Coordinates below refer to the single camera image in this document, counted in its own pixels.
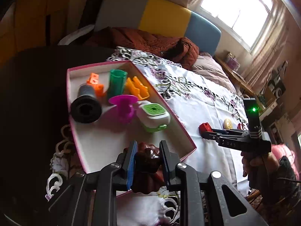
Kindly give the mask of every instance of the orange plastic block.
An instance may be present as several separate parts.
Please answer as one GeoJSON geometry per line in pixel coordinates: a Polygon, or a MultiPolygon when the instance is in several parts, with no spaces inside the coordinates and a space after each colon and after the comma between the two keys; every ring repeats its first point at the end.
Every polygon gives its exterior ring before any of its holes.
{"type": "Polygon", "coordinates": [[[104,95],[102,84],[95,84],[94,90],[97,97],[102,97],[104,95]]]}
{"type": "Polygon", "coordinates": [[[125,85],[132,95],[138,97],[139,101],[145,100],[150,96],[148,87],[143,86],[136,76],[133,77],[133,80],[127,78],[125,85]]]}
{"type": "Polygon", "coordinates": [[[87,84],[91,85],[97,97],[101,97],[104,95],[103,93],[103,85],[98,83],[99,75],[95,73],[91,73],[89,80],[87,80],[87,84]]]}
{"type": "Polygon", "coordinates": [[[87,80],[88,84],[98,84],[99,75],[95,73],[91,73],[89,80],[87,80]]]}

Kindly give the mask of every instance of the green plastic tube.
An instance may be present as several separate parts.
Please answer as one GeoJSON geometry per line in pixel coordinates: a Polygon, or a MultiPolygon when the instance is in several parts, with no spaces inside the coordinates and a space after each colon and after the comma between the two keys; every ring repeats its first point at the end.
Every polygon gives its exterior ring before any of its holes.
{"type": "Polygon", "coordinates": [[[127,75],[127,72],[120,69],[110,70],[110,86],[107,94],[108,99],[123,94],[124,84],[127,75]]]}

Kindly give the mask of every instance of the black cylinder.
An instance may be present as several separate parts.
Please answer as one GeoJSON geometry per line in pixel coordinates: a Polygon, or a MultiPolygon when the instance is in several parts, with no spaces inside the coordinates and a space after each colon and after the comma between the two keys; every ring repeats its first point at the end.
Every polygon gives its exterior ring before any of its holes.
{"type": "Polygon", "coordinates": [[[70,113],[76,122],[91,123],[98,120],[102,109],[92,86],[83,84],[79,87],[77,99],[72,102],[70,113]]]}

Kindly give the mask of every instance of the pillow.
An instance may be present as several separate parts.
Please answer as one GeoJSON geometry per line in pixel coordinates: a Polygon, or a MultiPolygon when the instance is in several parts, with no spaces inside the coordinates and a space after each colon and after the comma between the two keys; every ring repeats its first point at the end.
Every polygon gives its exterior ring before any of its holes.
{"type": "Polygon", "coordinates": [[[236,94],[235,87],[230,82],[225,72],[223,72],[222,67],[215,62],[210,54],[201,53],[192,66],[192,71],[236,94]]]}
{"type": "Polygon", "coordinates": [[[290,165],[296,175],[296,179],[299,180],[299,173],[295,162],[295,153],[291,151],[285,144],[275,145],[272,144],[272,153],[275,155],[277,160],[280,160],[283,156],[286,156],[290,161],[290,165]]]}

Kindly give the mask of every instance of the red block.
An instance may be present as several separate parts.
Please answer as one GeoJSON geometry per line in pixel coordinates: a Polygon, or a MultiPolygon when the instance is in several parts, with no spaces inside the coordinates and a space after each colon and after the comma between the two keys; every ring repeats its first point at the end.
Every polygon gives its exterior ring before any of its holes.
{"type": "Polygon", "coordinates": [[[203,132],[212,132],[211,126],[208,122],[203,123],[199,126],[199,132],[202,134],[203,132]]]}
{"type": "Polygon", "coordinates": [[[246,130],[246,126],[243,123],[239,123],[237,129],[246,130]]]}

